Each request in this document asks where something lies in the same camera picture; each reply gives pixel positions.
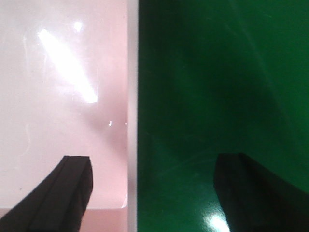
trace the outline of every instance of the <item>pink surface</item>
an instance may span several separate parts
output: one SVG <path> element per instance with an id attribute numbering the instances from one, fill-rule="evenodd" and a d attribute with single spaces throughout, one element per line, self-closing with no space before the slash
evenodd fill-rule
<path id="1" fill-rule="evenodd" d="M 123 209 L 87 210 L 80 232 L 126 232 L 127 207 Z"/>
<path id="2" fill-rule="evenodd" d="M 91 158 L 88 209 L 126 206 L 126 16 L 126 0 L 0 2 L 0 208 L 64 155 Z"/>

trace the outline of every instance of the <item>glossy green panel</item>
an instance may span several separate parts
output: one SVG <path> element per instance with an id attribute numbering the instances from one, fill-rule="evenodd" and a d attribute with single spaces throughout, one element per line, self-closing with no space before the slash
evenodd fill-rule
<path id="1" fill-rule="evenodd" d="M 218 153 L 309 192 L 309 1 L 140 0 L 140 232 L 224 231 Z"/>

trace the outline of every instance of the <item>reflective surface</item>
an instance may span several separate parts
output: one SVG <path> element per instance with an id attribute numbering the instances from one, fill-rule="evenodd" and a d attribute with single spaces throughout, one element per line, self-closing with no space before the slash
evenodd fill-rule
<path id="1" fill-rule="evenodd" d="M 90 156 L 88 208 L 127 201 L 126 0 L 0 2 L 0 208 L 64 155 Z"/>
<path id="2" fill-rule="evenodd" d="M 227 231 L 213 189 L 221 152 L 309 192 L 308 9 L 140 0 L 139 231 Z"/>

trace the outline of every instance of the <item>scratch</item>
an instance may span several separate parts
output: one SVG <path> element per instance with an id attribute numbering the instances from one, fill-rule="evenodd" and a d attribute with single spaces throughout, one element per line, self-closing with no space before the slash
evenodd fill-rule
<path id="1" fill-rule="evenodd" d="M 4 32 L 3 36 L 2 36 L 2 40 L 1 40 L 1 44 L 0 44 L 0 47 L 3 47 L 4 46 L 4 43 L 6 42 L 6 37 L 7 37 L 7 30 Z"/>
<path id="2" fill-rule="evenodd" d="M 169 169 L 166 169 L 165 171 L 161 172 L 157 177 L 159 177 L 159 178 L 160 178 L 160 177 L 163 177 L 163 176 L 165 176 L 167 173 L 170 173 L 170 172 L 172 172 L 172 171 L 177 170 L 178 168 L 181 168 L 181 167 L 185 166 L 186 164 L 188 164 L 190 161 L 194 160 L 195 158 L 197 158 L 197 157 L 199 157 L 199 156 L 201 156 L 201 155 L 204 155 L 205 152 L 206 152 L 206 150 L 203 150 L 203 151 L 201 151 L 201 152 L 198 152 L 197 154 L 195 154 L 195 155 L 193 155 L 193 156 L 191 156 L 191 157 L 185 159 L 185 160 L 182 161 L 181 163 L 179 163 L 179 164 L 177 164 L 177 165 L 175 165 L 175 166 L 173 166 L 173 167 L 171 167 L 171 168 L 169 168 Z"/>
<path id="3" fill-rule="evenodd" d="M 25 126 L 25 131 L 26 131 L 26 137 L 27 137 L 27 141 L 28 141 L 28 146 L 26 148 L 26 150 L 20 154 L 19 156 L 17 156 L 17 166 L 16 166 L 16 169 L 20 169 L 20 166 L 21 166 L 21 158 L 23 156 L 25 156 L 29 150 L 30 150 L 30 147 L 31 147 L 31 137 L 30 137 L 30 134 L 29 134 L 29 126 L 30 126 L 30 123 L 27 123 L 26 126 Z"/>
<path id="4" fill-rule="evenodd" d="M 25 51 L 25 60 L 26 60 L 27 74 L 29 75 L 29 57 L 28 57 L 26 34 L 24 34 L 24 36 L 23 36 L 23 47 L 24 47 L 24 51 Z"/>

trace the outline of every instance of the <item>black rubber tip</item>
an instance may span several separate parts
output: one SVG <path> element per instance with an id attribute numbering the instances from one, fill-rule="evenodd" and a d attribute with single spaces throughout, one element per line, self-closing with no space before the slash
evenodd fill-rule
<path id="1" fill-rule="evenodd" d="M 245 154 L 220 154 L 214 187 L 231 232 L 308 232 L 309 195 Z"/>
<path id="2" fill-rule="evenodd" d="M 0 232 L 78 232 L 93 187 L 89 157 L 65 156 L 16 207 Z"/>

